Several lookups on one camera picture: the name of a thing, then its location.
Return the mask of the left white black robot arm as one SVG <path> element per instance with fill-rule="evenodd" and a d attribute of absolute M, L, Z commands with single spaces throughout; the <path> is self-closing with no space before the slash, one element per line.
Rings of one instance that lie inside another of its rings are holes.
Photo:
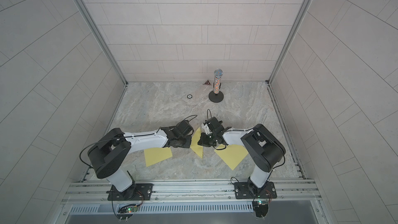
<path fill-rule="evenodd" d="M 124 133 L 114 128 L 83 151 L 98 179 L 106 179 L 118 192 L 125 192 L 133 185 L 132 177 L 121 168 L 127 155 L 150 148 L 189 148 L 193 133 L 187 122 L 142 133 Z"/>

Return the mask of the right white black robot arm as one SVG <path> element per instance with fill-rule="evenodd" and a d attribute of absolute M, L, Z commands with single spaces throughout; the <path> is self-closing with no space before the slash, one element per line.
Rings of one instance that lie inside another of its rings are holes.
<path fill-rule="evenodd" d="M 225 149 L 231 145 L 244 147 L 255 163 L 255 168 L 248 182 L 252 187 L 262 189 L 268 183 L 272 170 L 280 162 L 286 149 L 262 124 L 251 129 L 224 128 L 220 122 L 209 121 L 201 124 L 199 145 Z"/>

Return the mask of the colourful tube on black stand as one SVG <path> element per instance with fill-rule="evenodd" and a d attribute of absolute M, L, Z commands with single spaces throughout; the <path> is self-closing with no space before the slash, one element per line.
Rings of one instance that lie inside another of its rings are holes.
<path fill-rule="evenodd" d="M 217 69 L 214 71 L 213 90 L 208 95 L 210 101 L 214 103 L 219 103 L 224 99 L 224 94 L 220 91 L 222 76 L 223 76 L 223 71 L 221 69 Z"/>

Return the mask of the right controller circuit board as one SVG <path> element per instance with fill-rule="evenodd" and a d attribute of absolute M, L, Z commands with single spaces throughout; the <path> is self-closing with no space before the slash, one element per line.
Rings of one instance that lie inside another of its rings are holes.
<path fill-rule="evenodd" d="M 267 216 L 269 211 L 268 204 L 262 203 L 262 201 L 252 201 L 252 207 L 256 218 L 264 218 Z"/>

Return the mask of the controller circuit board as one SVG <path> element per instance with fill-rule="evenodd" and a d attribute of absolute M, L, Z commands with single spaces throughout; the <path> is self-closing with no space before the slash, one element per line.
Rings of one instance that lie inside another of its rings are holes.
<path fill-rule="evenodd" d="M 252 207 L 256 218 L 264 218 L 267 216 L 269 211 L 268 204 L 262 203 L 262 201 L 252 201 Z"/>
<path fill-rule="evenodd" d="M 138 210 L 140 209 L 140 206 L 137 204 L 129 204 L 126 206 L 122 206 L 118 209 L 117 214 L 121 216 L 122 218 L 127 218 L 129 219 L 132 217 Z"/>

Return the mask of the left controller circuit board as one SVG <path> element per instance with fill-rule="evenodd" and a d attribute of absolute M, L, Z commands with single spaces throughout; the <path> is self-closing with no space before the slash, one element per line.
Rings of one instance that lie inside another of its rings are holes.
<path fill-rule="evenodd" d="M 129 219 L 132 217 L 138 210 L 140 209 L 140 206 L 137 204 L 129 204 L 126 206 L 122 206 L 118 209 L 117 214 L 121 216 L 122 218 L 127 218 Z"/>

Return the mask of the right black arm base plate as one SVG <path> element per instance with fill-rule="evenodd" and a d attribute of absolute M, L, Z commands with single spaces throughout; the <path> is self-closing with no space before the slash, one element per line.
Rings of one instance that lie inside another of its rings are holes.
<path fill-rule="evenodd" d="M 277 193 L 275 185 L 272 181 L 268 181 L 262 188 L 258 188 L 254 183 L 235 182 L 235 197 L 236 199 L 276 199 Z"/>

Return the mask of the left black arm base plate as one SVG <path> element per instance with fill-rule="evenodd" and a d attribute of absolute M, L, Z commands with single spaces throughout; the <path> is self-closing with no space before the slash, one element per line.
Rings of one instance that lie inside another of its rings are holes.
<path fill-rule="evenodd" d="M 123 192 L 119 192 L 114 185 L 107 191 L 108 201 L 146 201 L 150 200 L 153 184 L 136 184 L 133 183 Z"/>

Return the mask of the aluminium mounting rail frame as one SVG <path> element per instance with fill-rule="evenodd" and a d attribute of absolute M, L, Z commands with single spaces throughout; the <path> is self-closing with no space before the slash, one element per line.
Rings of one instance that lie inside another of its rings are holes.
<path fill-rule="evenodd" d="M 294 200 L 320 200 L 321 194 L 314 180 L 302 178 L 277 178 L 271 179 L 275 185 L 277 198 L 271 201 L 294 201 Z M 253 199 L 236 199 L 235 182 L 246 182 L 235 179 L 214 180 L 155 180 L 135 182 L 136 184 L 153 184 L 150 203 L 170 202 L 220 202 Z M 69 185 L 62 203 L 127 203 L 134 201 L 108 201 L 111 183 L 103 180 L 85 181 Z"/>

